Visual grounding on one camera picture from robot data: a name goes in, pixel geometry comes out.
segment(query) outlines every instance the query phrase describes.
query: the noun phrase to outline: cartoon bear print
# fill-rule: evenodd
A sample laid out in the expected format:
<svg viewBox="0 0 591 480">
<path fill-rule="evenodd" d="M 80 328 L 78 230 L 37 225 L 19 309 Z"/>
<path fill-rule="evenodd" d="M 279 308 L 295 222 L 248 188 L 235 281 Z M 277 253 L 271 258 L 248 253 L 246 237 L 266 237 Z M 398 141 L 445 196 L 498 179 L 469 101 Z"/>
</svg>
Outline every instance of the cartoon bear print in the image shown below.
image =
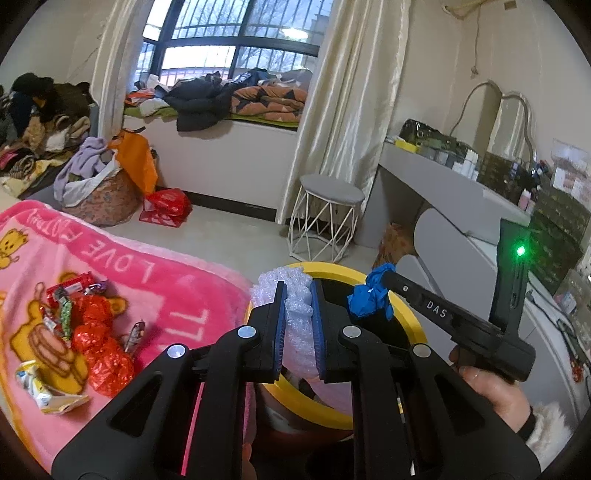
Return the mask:
<svg viewBox="0 0 591 480">
<path fill-rule="evenodd" d="M 20 257 L 13 257 L 13 253 L 28 242 L 28 235 L 15 228 L 6 232 L 0 240 L 0 270 L 8 268 L 10 264 L 18 262 Z"/>
</svg>

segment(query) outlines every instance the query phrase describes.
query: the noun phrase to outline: pile of clothes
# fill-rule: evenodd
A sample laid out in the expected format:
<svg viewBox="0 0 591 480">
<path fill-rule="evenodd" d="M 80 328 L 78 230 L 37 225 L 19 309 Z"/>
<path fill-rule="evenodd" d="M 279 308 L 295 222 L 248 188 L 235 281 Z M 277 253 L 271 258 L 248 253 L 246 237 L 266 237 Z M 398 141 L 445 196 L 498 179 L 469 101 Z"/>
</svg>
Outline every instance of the pile of clothes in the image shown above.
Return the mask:
<svg viewBox="0 0 591 480">
<path fill-rule="evenodd" d="M 231 81 L 219 72 L 179 80 L 170 91 L 151 75 L 126 98 L 126 115 L 176 116 L 177 131 L 204 130 L 224 118 L 297 127 L 312 72 L 306 69 L 273 75 L 252 69 Z"/>
<path fill-rule="evenodd" d="M 26 73 L 0 87 L 0 186 L 24 199 L 53 183 L 89 135 L 90 85 Z"/>
</svg>

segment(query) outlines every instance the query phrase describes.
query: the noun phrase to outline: bubble wrap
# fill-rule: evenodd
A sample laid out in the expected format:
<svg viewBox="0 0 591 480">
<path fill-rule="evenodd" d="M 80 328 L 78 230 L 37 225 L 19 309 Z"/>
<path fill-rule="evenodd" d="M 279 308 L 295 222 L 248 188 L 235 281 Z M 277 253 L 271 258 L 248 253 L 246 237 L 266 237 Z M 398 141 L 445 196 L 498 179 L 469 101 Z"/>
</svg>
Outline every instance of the bubble wrap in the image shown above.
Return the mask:
<svg viewBox="0 0 591 480">
<path fill-rule="evenodd" d="M 313 309 L 310 306 L 312 277 L 304 273 L 304 268 L 279 267 L 262 273 L 258 278 L 258 284 L 251 288 L 253 307 L 273 302 L 278 281 L 283 281 L 287 285 L 283 365 L 293 375 L 306 379 L 314 392 L 327 405 L 350 415 L 352 409 L 350 384 L 327 385 L 318 378 L 312 330 Z"/>
<path fill-rule="evenodd" d="M 318 371 L 314 356 L 312 307 L 310 306 L 312 277 L 304 273 L 303 267 L 279 267 L 262 273 L 258 284 L 251 288 L 252 305 L 259 307 L 272 303 L 278 281 L 283 281 L 287 285 L 283 365 L 299 377 L 315 377 Z"/>
</svg>

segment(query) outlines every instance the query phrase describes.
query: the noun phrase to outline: white stool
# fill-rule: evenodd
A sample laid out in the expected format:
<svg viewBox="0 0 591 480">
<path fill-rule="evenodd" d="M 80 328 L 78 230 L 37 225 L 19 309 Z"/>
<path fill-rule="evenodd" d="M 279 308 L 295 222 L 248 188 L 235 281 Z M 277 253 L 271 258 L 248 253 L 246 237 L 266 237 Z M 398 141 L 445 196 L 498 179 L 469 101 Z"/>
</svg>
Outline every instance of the white stool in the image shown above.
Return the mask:
<svg viewBox="0 0 591 480">
<path fill-rule="evenodd" d="M 365 195 L 356 186 L 326 175 L 303 175 L 300 177 L 300 183 L 300 191 L 297 194 L 291 214 L 290 229 L 287 234 L 290 256 L 301 262 L 313 262 L 326 248 L 331 247 L 330 261 L 336 263 L 343 258 L 346 248 L 353 239 L 357 220 L 359 219 L 359 206 L 365 200 Z M 324 202 L 324 206 L 320 209 L 318 215 L 313 220 L 310 220 L 310 201 L 313 198 L 320 199 Z M 341 224 L 335 229 L 334 221 L 338 206 L 348 207 L 349 210 Z M 329 211 L 330 222 L 321 230 L 319 218 L 326 210 Z M 322 236 L 328 228 L 330 228 L 330 238 Z M 296 248 L 302 238 L 306 239 L 307 258 L 296 253 Z M 326 244 L 314 257 L 310 252 L 310 238 L 320 240 Z"/>
</svg>

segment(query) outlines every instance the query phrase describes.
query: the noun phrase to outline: blanket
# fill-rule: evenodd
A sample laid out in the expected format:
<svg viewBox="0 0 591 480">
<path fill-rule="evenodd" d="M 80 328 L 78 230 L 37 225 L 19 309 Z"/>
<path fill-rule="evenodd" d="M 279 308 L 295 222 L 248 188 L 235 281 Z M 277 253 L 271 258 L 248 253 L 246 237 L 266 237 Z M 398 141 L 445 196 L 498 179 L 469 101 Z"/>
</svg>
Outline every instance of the blanket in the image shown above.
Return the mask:
<svg viewBox="0 0 591 480">
<path fill-rule="evenodd" d="M 230 111 L 275 122 L 299 122 L 307 96 L 305 90 L 294 87 L 246 87 L 234 92 Z"/>
<path fill-rule="evenodd" d="M 116 338 L 140 319 L 146 322 L 137 368 L 172 343 L 214 343 L 242 323 L 249 302 L 250 282 L 221 265 L 115 237 L 32 200 L 0 213 L 0 384 L 15 430 L 48 471 L 57 452 L 109 399 L 85 385 L 85 360 L 70 349 L 54 359 L 60 368 L 46 359 L 41 368 L 47 383 L 91 397 L 63 416 L 41 413 L 14 374 L 22 361 L 43 362 L 30 337 L 49 333 L 39 331 L 47 289 L 88 271 L 108 281 Z"/>
</svg>

